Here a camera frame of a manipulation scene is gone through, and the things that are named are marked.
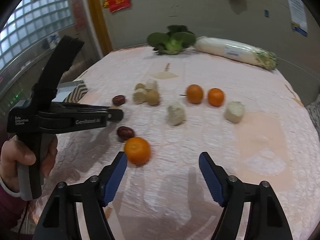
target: orange fruit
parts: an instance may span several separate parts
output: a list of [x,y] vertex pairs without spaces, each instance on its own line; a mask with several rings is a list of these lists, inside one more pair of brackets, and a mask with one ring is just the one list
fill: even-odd
[[224,101],[224,93],[219,88],[212,88],[208,91],[208,102],[212,106],[221,106]]
[[203,98],[203,90],[198,85],[190,85],[186,90],[187,99],[192,104],[199,104]]
[[150,158],[150,145],[140,137],[132,137],[124,145],[129,162],[135,165],[145,164]]

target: human hand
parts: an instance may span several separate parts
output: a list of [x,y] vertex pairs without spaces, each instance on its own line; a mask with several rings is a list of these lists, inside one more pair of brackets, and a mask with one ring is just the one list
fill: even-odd
[[[40,172],[46,177],[54,167],[58,153],[57,145],[58,139],[55,135],[49,145],[48,154],[40,165]],[[17,162],[32,165],[36,162],[36,156],[14,136],[3,144],[0,158],[0,176],[4,184],[13,192],[19,192]]]

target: orange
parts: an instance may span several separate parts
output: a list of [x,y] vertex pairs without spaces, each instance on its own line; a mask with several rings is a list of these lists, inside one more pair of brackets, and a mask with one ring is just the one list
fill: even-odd
[[224,101],[224,93],[219,88],[212,88],[208,91],[208,102],[212,106],[221,106]]
[[186,90],[187,99],[192,104],[199,104],[203,98],[203,90],[198,85],[190,85]]
[[150,158],[150,145],[145,139],[133,137],[125,143],[124,152],[129,162],[135,165],[142,165]]

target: glass block window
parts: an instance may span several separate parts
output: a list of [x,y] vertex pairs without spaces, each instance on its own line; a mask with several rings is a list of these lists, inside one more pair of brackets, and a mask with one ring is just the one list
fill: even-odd
[[72,24],[68,0],[22,0],[0,33],[0,70],[32,44]]

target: white bracelet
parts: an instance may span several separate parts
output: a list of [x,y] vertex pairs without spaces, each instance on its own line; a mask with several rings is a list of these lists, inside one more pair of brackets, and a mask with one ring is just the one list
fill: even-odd
[[0,176],[0,184],[1,184],[1,187],[4,189],[4,191],[6,193],[8,193],[10,196],[12,196],[12,197],[20,197],[20,192],[13,192],[13,191],[11,191],[10,189],[7,188],[7,186],[4,184],[1,176]]

